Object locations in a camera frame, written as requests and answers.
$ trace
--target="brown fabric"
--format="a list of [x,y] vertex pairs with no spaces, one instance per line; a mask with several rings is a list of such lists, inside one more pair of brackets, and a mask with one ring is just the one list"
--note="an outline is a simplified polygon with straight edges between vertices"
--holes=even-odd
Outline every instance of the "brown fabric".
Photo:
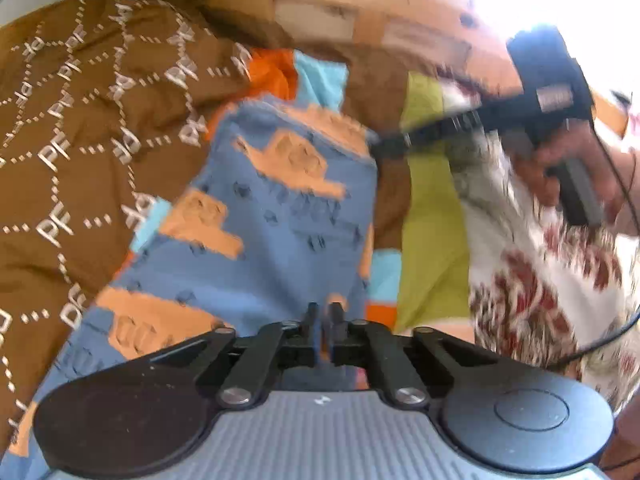
[[[315,43],[298,47],[310,56],[347,64],[349,78],[342,112],[383,137],[399,130],[408,73],[436,75],[434,66],[405,52],[357,44]],[[380,160],[374,209],[375,249],[402,250],[402,226],[410,205],[411,173],[406,160]]]
[[[238,56],[233,42],[188,25],[183,31],[191,28],[193,41],[184,40],[182,52],[176,11],[151,0],[120,3],[130,10],[114,0],[64,0],[2,30],[5,41],[15,41],[0,52],[0,131],[9,133],[0,145],[0,355],[7,378],[0,388],[2,449],[13,431],[9,420],[20,421],[18,406],[30,403],[70,331],[61,314],[78,320],[74,313],[89,305],[125,259],[149,197],[173,200],[201,168],[208,150],[198,139],[204,140],[210,111],[246,88],[232,62]],[[114,19],[123,15],[127,48],[116,67],[125,40]],[[65,43],[74,31],[81,41],[72,40],[77,45],[69,52]],[[37,47],[28,61],[25,43]],[[177,66],[182,54],[193,76]],[[65,69],[67,61],[77,64]],[[211,75],[208,67],[220,68],[223,76]],[[182,74],[188,88],[172,82],[167,71]],[[126,87],[124,116],[114,95],[116,72]],[[23,108],[15,92],[27,97]],[[65,105],[56,104],[60,99]],[[135,137],[121,129],[121,120]],[[130,162],[116,143],[130,148]],[[38,226],[46,235],[58,233],[47,239]]]

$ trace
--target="hand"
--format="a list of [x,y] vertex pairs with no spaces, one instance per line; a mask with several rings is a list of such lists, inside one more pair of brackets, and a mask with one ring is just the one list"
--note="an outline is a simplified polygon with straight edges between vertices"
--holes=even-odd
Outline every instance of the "hand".
[[[629,153],[609,146],[611,156],[623,182],[628,187],[633,171]],[[538,147],[529,159],[511,155],[516,174],[545,206],[556,206],[560,198],[560,183],[545,171],[569,157],[580,158],[591,177],[593,190],[605,209],[607,221],[613,223],[624,202],[624,195],[600,144],[586,121],[569,120],[547,142]]]

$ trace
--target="metal screw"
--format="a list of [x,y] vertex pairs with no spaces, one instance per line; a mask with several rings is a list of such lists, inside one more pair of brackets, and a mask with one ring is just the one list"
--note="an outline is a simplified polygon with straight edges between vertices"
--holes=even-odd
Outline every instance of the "metal screw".
[[427,398],[427,395],[418,388],[400,388],[396,390],[396,400],[402,404],[413,406],[420,404]]
[[251,400],[251,394],[244,388],[227,388],[220,394],[220,399],[230,406],[246,404]]

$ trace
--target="orange pattern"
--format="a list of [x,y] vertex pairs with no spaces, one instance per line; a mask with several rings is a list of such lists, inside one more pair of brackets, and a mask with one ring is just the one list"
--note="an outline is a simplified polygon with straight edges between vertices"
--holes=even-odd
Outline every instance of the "orange pattern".
[[185,242],[196,242],[209,251],[235,260],[244,249],[242,239],[227,233],[222,224],[226,205],[199,189],[189,189],[160,226],[159,233]]
[[95,303],[113,312],[109,344],[127,359],[156,352],[223,325],[217,317],[199,308],[122,288],[108,286]]
[[338,200],[344,198],[344,184],[324,179],[327,168],[324,157],[308,140],[294,132],[277,130],[263,151],[238,136],[236,149],[247,156],[256,171],[290,189],[312,191]]
[[290,118],[322,133],[336,146],[355,155],[369,157],[367,130],[359,122],[316,105],[302,109],[281,104],[278,108]]
[[31,436],[31,427],[33,426],[33,415],[36,413],[38,403],[31,401],[27,411],[24,412],[18,426],[18,431],[14,434],[14,440],[8,447],[9,453],[14,455],[27,457],[29,456],[29,437]]

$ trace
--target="yellow-green fabric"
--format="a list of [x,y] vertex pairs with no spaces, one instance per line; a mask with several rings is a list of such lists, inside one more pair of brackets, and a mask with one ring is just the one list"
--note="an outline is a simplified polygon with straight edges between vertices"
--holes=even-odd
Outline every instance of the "yellow-green fabric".
[[[442,114],[440,83],[410,73],[401,129]],[[469,251],[449,161],[436,148],[411,155],[408,163],[412,201],[402,228],[396,332],[437,319],[468,317]]]

